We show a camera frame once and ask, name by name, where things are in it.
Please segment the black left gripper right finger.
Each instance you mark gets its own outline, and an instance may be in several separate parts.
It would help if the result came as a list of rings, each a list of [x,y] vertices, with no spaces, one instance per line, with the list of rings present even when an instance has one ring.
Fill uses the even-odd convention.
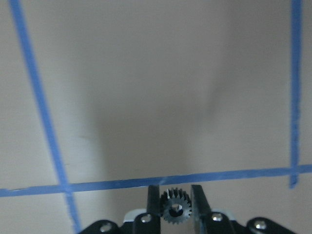
[[[191,185],[192,217],[196,234],[207,234],[207,216],[211,207],[201,185]]]

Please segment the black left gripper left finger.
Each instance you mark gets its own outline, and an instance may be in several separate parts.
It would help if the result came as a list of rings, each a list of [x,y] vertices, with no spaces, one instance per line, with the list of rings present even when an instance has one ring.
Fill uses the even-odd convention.
[[[150,221],[147,223],[147,233],[160,234],[160,193],[158,185],[148,187],[147,213],[150,215]]]

